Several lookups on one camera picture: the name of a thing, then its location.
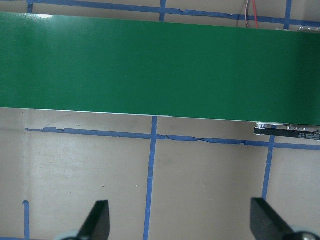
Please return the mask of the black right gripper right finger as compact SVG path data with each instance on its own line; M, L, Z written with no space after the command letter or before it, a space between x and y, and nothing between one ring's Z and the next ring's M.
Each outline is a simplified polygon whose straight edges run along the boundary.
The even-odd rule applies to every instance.
M251 198L250 230L256 240L301 240L293 229L263 199Z

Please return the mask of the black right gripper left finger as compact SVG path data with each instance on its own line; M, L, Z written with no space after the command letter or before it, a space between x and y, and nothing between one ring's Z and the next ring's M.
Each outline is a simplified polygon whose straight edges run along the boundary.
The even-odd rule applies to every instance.
M108 240L111 231L108 200L97 201L80 228L78 240Z

